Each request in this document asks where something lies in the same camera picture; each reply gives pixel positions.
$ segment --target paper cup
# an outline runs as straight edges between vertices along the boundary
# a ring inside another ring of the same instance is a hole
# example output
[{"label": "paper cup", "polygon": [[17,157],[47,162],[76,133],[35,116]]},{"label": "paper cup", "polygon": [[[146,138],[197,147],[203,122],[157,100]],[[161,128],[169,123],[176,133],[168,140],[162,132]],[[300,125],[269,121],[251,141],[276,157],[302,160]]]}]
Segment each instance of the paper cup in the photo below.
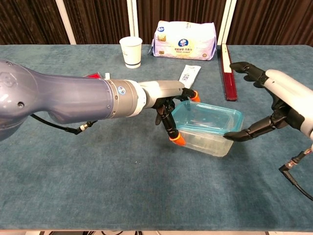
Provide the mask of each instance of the paper cup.
[{"label": "paper cup", "polygon": [[139,37],[125,37],[119,40],[122,47],[126,67],[130,69],[138,68],[141,65],[141,44]]}]

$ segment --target plastic container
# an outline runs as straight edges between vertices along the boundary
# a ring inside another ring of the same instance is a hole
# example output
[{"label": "plastic container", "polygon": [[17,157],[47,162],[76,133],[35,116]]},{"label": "plastic container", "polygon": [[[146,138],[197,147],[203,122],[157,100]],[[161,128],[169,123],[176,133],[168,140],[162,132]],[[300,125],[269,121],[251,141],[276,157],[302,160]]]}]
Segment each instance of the plastic container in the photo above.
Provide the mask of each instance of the plastic container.
[{"label": "plastic container", "polygon": [[223,135],[240,131],[244,119],[237,110],[189,100],[180,103],[172,114],[185,147],[217,157],[225,156],[233,144]]}]

